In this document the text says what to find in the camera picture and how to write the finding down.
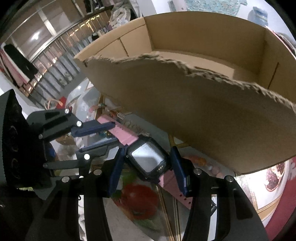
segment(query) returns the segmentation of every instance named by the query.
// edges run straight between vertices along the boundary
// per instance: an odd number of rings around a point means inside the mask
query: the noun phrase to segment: wall
[[[157,14],[170,12],[168,0],[152,0],[152,2]]]
[[[173,0],[177,12],[187,11],[185,0]]]
[[[144,17],[170,12],[169,0],[137,0]]]
[[[275,32],[287,34],[295,42],[295,39],[293,38],[290,30],[272,6],[270,6],[264,0],[247,0],[247,2],[247,6],[240,6],[239,12],[237,13],[237,17],[248,19],[248,15],[252,11],[254,6],[261,8],[268,13],[268,27],[270,27]]]

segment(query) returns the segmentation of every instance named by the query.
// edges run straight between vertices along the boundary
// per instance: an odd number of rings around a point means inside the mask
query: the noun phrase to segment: torn cardboard edge
[[[256,83],[157,53],[121,59],[98,54],[83,63],[101,93],[237,173],[262,170],[296,154],[295,104]]]
[[[293,112],[296,115],[296,104],[294,104],[290,100],[284,98],[283,96],[279,95],[278,93],[276,93],[274,91],[267,90],[267,89],[263,88],[262,86],[258,85],[255,82],[249,83],[249,82],[244,82],[244,81],[239,81],[239,80],[231,80],[223,74],[219,74],[217,72],[214,72],[214,71],[211,71],[208,69],[203,69],[203,68],[199,68],[196,66],[191,67],[183,61],[178,61],[178,60],[171,59],[171,58],[160,57],[160,55],[157,52],[155,52],[154,54],[142,54],[142,55],[138,55],[138,56],[134,56],[134,57],[119,58],[119,59],[105,58],[105,57],[101,57],[101,55],[94,55],[94,56],[91,56],[88,59],[84,60],[83,61],[84,65],[87,67],[88,62],[93,59],[107,61],[107,62],[114,63],[114,64],[120,64],[120,63],[130,62],[130,61],[134,61],[134,60],[157,60],[157,61],[160,61],[162,63],[167,63],[167,64],[173,63],[179,69],[183,70],[185,76],[190,76],[190,77],[202,76],[202,77],[209,79],[209,80],[215,80],[217,82],[225,82],[230,85],[236,85],[236,86],[240,87],[242,90],[244,90],[245,88],[253,89],[258,94],[263,94],[264,96],[268,96],[269,98],[273,99],[275,102],[281,103],[284,106],[288,107],[289,109],[293,110]]]

